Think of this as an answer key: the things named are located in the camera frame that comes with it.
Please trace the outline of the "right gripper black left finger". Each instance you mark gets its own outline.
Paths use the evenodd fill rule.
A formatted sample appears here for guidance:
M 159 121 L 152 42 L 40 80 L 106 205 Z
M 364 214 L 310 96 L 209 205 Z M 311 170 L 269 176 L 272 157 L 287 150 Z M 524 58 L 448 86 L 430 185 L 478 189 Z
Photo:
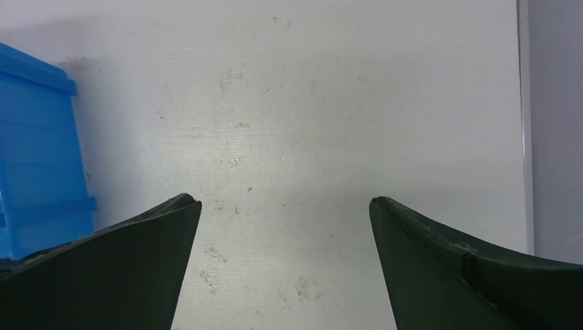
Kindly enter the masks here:
M 2 329 L 170 329 L 202 211 L 186 193 L 1 262 Z

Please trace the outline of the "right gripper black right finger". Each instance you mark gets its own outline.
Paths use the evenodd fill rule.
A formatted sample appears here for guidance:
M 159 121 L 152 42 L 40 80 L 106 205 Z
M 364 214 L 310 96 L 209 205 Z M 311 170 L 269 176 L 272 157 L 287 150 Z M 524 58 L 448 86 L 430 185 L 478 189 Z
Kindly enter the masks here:
M 523 254 L 388 197 L 369 205 L 398 329 L 581 329 L 582 266 Z

